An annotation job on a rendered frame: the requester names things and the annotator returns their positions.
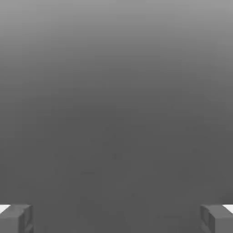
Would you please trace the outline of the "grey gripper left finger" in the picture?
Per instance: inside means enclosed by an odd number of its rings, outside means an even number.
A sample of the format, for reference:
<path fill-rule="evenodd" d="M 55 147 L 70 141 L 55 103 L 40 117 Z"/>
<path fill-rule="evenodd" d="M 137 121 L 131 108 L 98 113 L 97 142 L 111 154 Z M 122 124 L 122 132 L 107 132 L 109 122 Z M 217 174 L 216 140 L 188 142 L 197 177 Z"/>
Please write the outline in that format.
<path fill-rule="evenodd" d="M 34 233 L 33 205 L 0 204 L 0 233 Z"/>

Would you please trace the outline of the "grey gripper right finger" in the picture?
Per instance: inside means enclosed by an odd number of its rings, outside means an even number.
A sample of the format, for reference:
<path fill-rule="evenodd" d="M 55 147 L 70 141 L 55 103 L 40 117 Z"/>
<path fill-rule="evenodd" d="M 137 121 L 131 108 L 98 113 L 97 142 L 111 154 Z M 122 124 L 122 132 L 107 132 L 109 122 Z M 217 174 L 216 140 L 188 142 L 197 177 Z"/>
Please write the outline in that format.
<path fill-rule="evenodd" d="M 233 204 L 201 205 L 202 233 L 233 233 Z"/>

